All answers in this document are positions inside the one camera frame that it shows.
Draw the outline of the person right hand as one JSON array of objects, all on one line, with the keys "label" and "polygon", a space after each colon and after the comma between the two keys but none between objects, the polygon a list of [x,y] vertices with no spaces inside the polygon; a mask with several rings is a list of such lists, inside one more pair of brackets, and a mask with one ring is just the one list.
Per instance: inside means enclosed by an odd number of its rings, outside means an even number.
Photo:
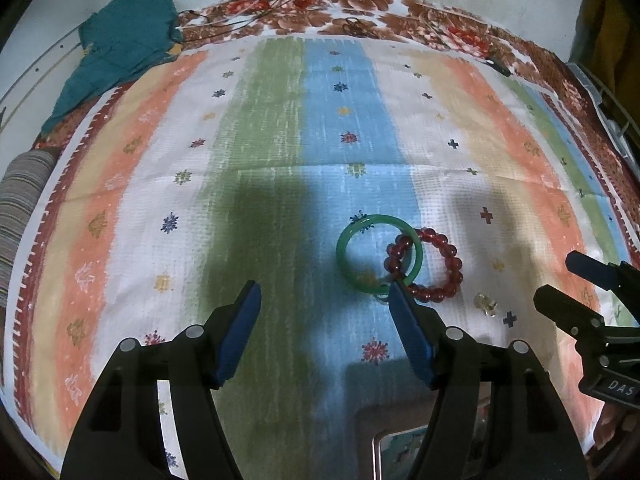
[{"label": "person right hand", "polygon": [[638,411],[633,411],[620,404],[605,403],[593,430],[593,439],[597,449],[600,450],[608,444],[614,438],[617,430],[631,432],[636,429],[638,423]]}]

